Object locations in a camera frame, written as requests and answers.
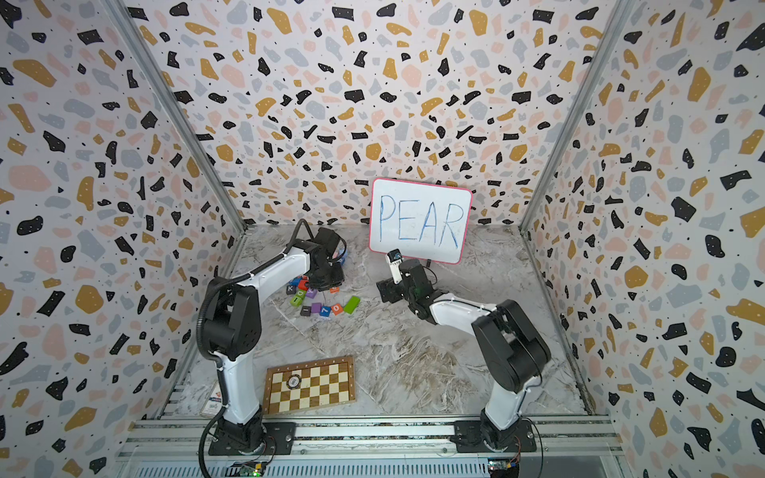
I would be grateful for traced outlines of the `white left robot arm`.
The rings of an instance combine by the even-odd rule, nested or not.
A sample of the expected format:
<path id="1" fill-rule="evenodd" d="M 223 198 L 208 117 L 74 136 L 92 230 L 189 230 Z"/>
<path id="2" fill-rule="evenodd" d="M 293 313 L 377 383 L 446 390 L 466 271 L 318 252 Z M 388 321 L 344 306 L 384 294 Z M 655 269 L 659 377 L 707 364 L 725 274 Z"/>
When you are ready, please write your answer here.
<path id="1" fill-rule="evenodd" d="M 255 394 L 253 358 L 263 333 L 261 309 L 275 292 L 296 278 L 328 291 L 344 281 L 342 261 L 347 242 L 334 230 L 321 227 L 306 239 L 298 237 L 301 220 L 285 248 L 253 270 L 233 278 L 215 278 L 207 286 L 199 309 L 195 338 L 199 354 L 213 362 L 221 391 L 216 437 L 243 450 L 264 441 L 263 407 Z"/>

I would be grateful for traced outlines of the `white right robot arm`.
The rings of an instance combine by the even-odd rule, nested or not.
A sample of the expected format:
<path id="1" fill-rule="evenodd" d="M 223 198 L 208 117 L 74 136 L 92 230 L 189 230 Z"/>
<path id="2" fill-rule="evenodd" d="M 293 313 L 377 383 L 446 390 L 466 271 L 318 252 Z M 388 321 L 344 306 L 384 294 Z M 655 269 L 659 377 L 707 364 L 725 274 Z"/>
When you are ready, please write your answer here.
<path id="1" fill-rule="evenodd" d="M 386 262 L 392 277 L 377 283 L 382 301 L 404 301 L 420 320 L 472 336 L 491 374 L 491 394 L 478 420 L 454 424 L 450 440 L 457 451 L 534 451 L 525 443 L 530 428 L 522 424 L 522 406 L 529 390 L 541 386 L 551 352 L 521 306 L 514 300 L 483 305 L 440 290 L 420 260 L 404 259 L 398 249 Z"/>

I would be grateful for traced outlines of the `long green block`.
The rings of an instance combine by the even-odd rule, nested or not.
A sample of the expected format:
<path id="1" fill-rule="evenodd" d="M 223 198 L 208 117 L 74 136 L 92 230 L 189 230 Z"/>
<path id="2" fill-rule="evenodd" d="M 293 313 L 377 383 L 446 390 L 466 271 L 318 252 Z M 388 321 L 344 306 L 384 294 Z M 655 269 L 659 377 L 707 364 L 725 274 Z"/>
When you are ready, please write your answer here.
<path id="1" fill-rule="evenodd" d="M 344 306 L 344 312 L 349 315 L 353 314 L 358 309 L 360 302 L 361 302 L 361 299 L 359 297 L 352 296 L 348 300 L 347 304 Z"/>

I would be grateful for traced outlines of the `green I block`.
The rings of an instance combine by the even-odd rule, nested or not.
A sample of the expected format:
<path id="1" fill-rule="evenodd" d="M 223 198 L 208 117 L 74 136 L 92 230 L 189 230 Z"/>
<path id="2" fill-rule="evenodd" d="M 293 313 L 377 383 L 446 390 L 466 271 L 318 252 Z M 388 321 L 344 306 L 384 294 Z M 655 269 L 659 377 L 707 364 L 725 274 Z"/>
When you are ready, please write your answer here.
<path id="1" fill-rule="evenodd" d="M 293 307 L 301 307 L 304 303 L 304 300 L 306 298 L 306 292 L 304 290 L 298 290 L 296 294 L 293 296 L 293 298 L 290 301 L 290 304 Z"/>

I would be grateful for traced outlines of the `pink framed whiteboard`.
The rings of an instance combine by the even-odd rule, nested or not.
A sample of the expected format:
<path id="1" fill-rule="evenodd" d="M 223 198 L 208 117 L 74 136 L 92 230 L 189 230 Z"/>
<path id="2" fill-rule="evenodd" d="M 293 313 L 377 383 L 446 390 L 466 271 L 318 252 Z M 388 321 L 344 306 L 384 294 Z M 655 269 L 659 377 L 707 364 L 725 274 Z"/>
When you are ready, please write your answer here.
<path id="1" fill-rule="evenodd" d="M 377 178 L 369 248 L 444 264 L 461 261 L 473 195 L 468 189 Z"/>

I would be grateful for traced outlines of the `wooden chessboard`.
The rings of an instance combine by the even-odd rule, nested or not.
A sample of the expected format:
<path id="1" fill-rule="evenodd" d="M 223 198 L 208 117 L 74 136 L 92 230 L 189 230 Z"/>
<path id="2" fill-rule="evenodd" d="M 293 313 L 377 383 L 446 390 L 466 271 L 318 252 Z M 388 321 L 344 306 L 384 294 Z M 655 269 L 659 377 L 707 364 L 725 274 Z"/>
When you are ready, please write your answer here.
<path id="1" fill-rule="evenodd" d="M 262 407 L 266 415 L 293 413 L 356 400 L 352 356 L 309 360 L 267 370 Z"/>

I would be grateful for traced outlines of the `small card box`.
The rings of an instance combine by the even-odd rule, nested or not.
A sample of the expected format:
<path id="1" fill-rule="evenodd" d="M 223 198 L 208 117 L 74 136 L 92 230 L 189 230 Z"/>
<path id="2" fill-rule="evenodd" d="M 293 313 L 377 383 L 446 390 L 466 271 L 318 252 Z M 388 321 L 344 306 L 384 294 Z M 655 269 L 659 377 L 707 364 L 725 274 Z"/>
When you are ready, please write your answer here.
<path id="1" fill-rule="evenodd" d="M 222 408 L 222 393 L 219 384 L 215 384 L 211 388 L 210 394 L 205 400 L 204 406 L 201 410 L 201 415 L 204 417 L 213 417 L 219 413 Z"/>

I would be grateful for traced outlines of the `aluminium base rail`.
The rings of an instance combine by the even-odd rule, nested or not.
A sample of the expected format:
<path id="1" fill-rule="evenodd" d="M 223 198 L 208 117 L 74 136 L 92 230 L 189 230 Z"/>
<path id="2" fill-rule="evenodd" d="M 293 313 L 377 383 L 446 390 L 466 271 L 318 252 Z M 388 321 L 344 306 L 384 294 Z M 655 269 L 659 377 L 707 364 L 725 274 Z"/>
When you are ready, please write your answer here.
<path id="1" fill-rule="evenodd" d="M 501 461 L 519 459 L 520 477 L 633 477 L 612 421 L 605 416 L 536 415 L 521 423 L 523 450 L 460 453 L 452 440 L 469 415 L 297 416 L 281 424 L 278 446 L 291 453 L 206 458 L 212 477 L 240 476 L 248 459 L 270 461 L 265 477 L 489 477 Z M 117 457 L 118 477 L 201 477 L 197 452 L 205 419 L 139 421 Z"/>

